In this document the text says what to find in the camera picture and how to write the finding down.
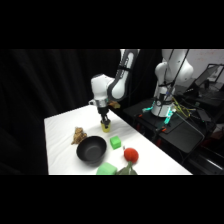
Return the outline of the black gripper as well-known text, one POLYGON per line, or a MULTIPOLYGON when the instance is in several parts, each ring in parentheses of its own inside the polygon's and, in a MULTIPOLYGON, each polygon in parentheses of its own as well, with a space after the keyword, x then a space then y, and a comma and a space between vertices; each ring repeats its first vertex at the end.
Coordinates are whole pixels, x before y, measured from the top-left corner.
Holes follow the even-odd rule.
POLYGON ((111 124, 111 120, 108 118, 108 116, 106 116, 108 112, 109 112, 108 107, 102 107, 102 108, 98 107, 98 113, 101 115, 102 118, 101 123, 106 127, 106 129, 109 128, 111 124))

